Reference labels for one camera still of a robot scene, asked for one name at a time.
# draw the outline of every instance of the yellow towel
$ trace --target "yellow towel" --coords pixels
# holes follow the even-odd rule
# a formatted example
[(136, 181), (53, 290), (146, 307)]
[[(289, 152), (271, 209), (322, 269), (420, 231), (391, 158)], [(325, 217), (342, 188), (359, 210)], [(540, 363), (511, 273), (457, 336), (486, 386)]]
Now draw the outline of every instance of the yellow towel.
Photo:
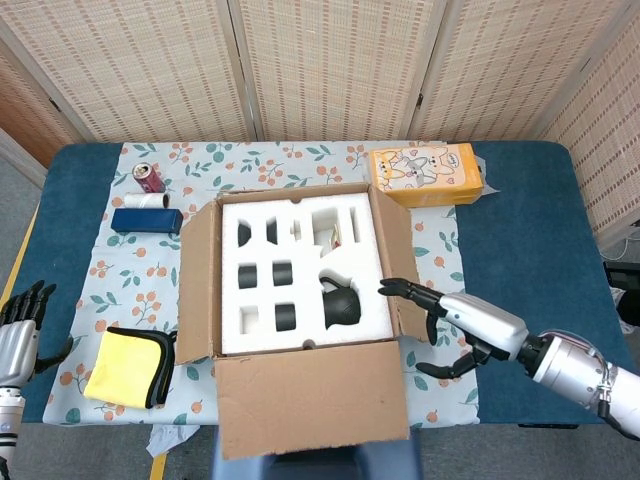
[(164, 403), (175, 334), (109, 327), (84, 396), (134, 408)]

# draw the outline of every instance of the box flap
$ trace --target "box flap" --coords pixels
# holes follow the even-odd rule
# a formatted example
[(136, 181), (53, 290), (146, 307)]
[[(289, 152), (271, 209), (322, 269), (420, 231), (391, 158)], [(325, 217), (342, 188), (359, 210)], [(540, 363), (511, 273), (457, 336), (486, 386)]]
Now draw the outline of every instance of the box flap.
[[(369, 188), (369, 201), (377, 211), (373, 223), (385, 278), (401, 277), (420, 283), (413, 254), (411, 213), (374, 186)], [(389, 309), (399, 333), (428, 341), (424, 310), (400, 297), (389, 297)]]
[(255, 190), (239, 192), (225, 192), (219, 197), (219, 202), (225, 203), (248, 203), (248, 202), (268, 202), (271, 200), (289, 199), (299, 202), (307, 197), (326, 197), (329, 195), (346, 195), (351, 193), (363, 193), (369, 188), (368, 183), (345, 183), (341, 185), (318, 185), (312, 187), (299, 188), (272, 188), (269, 190)]
[(408, 437), (397, 342), (216, 360), (223, 456)]
[(180, 249), (180, 300), (176, 363), (214, 354), (213, 308), (215, 269), (220, 268), (214, 248), (216, 202), (205, 205), (182, 229)]

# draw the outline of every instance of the cat illustration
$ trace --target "cat illustration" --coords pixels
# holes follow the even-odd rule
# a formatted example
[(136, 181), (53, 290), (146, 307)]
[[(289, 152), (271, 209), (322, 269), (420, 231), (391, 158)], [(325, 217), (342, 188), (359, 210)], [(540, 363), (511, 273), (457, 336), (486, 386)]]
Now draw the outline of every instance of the cat illustration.
[(445, 163), (452, 163), (447, 157), (447, 149), (438, 147), (428, 157), (411, 158), (403, 156), (403, 160), (411, 169), (408, 176), (414, 176), (418, 187), (435, 183), (438, 175), (452, 175), (455, 170)]
[(402, 160), (398, 158), (399, 154), (400, 152), (384, 152), (380, 155), (382, 158), (378, 163), (378, 169), (382, 175), (381, 184), (384, 189), (390, 188), (391, 180), (405, 176), (402, 170), (395, 168)]

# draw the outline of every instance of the floor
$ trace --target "floor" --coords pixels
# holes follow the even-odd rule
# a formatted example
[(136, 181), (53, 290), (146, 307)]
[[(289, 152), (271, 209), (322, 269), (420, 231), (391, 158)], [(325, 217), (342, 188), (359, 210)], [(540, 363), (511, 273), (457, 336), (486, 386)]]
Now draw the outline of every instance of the floor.
[[(20, 247), (39, 191), (0, 160), (0, 285), (4, 285)], [(624, 245), (605, 252), (618, 256)], [(640, 262), (640, 242), (629, 242), (625, 261)], [(640, 332), (627, 337), (640, 365)], [(24, 425), (13, 480), (145, 479), (151, 457), (145, 450), (150, 427), (62, 428)], [(208, 478), (213, 427), (203, 427), (169, 455), (165, 479)], [(423, 430), (421, 459), (425, 478), (501, 480), (587, 477), (637, 478), (640, 450), (605, 426), (577, 430), (521, 429), (477, 425)]]

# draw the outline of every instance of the woven screen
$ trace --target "woven screen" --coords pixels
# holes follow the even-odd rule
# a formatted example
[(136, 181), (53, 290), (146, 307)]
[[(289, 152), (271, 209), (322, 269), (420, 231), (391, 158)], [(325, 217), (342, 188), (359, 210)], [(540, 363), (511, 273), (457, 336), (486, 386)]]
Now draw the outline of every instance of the woven screen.
[(432, 0), (237, 1), (266, 140), (398, 137)]
[(48, 97), (31, 88), (0, 54), (0, 128), (45, 167), (62, 147), (80, 141), (58, 115)]
[(248, 139), (213, 1), (4, 0), (0, 14), (98, 140)]
[(526, 138), (622, 0), (467, 0), (421, 139)]
[[(640, 212), (640, 14), (542, 134), (571, 152), (600, 235)], [(625, 219), (636, 212), (635, 218)]]

